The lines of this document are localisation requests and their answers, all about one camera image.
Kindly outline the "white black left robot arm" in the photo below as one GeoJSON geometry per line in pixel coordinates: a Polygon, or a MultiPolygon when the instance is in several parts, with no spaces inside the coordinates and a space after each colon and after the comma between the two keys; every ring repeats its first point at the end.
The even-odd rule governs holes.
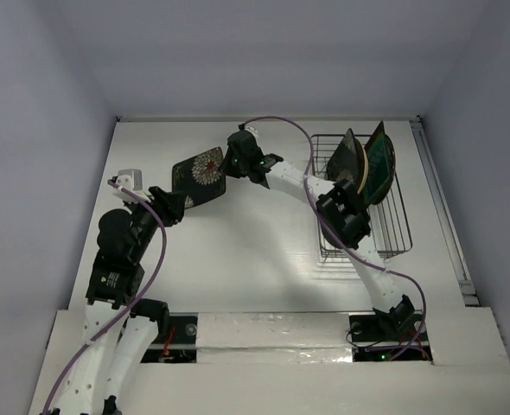
{"type": "Polygon", "coordinates": [[[155,280],[143,278],[141,261],[155,232],[182,220],[186,196],[109,184],[125,207],[99,220],[81,344],[48,393],[44,414],[118,414],[149,345],[172,334],[169,306],[145,296],[155,280]]]}

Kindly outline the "dark teal round plate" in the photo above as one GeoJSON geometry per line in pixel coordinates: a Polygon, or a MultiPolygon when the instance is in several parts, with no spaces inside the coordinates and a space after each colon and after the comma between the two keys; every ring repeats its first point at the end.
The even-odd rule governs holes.
{"type": "Polygon", "coordinates": [[[374,171],[373,204],[380,204],[387,196],[395,176],[396,156],[392,140],[384,135],[377,144],[377,162],[374,171]]]}

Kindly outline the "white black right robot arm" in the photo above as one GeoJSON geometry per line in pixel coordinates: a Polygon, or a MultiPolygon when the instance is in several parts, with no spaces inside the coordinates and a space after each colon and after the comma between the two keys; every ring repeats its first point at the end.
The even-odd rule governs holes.
{"type": "Polygon", "coordinates": [[[355,186],[349,180],[331,182],[303,173],[278,155],[264,154],[248,130],[234,132],[226,144],[220,171],[308,203],[322,232],[352,261],[377,316],[378,332],[389,341],[399,338],[411,325],[415,308],[378,254],[367,208],[355,186]]]}

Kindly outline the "teal brown square plate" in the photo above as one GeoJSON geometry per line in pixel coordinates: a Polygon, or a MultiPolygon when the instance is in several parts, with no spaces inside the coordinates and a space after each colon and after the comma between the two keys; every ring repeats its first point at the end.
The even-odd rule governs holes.
{"type": "Polygon", "coordinates": [[[395,175],[396,159],[392,140],[380,121],[364,146],[368,160],[368,175],[363,196],[367,205],[378,205],[387,196],[395,175]]]}

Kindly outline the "beige bird round plate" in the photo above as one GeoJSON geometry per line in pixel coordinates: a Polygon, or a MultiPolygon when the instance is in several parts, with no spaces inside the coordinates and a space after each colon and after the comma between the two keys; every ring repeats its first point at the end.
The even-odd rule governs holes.
{"type": "Polygon", "coordinates": [[[357,189],[357,193],[360,195],[363,192],[363,189],[367,183],[369,162],[368,162],[367,153],[366,153],[365,148],[362,145],[362,143],[357,138],[354,141],[356,144],[358,162],[359,162],[359,168],[360,168],[360,182],[359,182],[359,186],[357,189]]]}

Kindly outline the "black floral square plate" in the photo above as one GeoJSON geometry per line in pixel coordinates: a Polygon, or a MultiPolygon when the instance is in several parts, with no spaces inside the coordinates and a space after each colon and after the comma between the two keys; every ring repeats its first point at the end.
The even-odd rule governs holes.
{"type": "Polygon", "coordinates": [[[226,192],[226,178],[220,172],[223,161],[221,147],[214,147],[173,166],[172,191],[186,196],[186,209],[208,203],[226,192]]]}

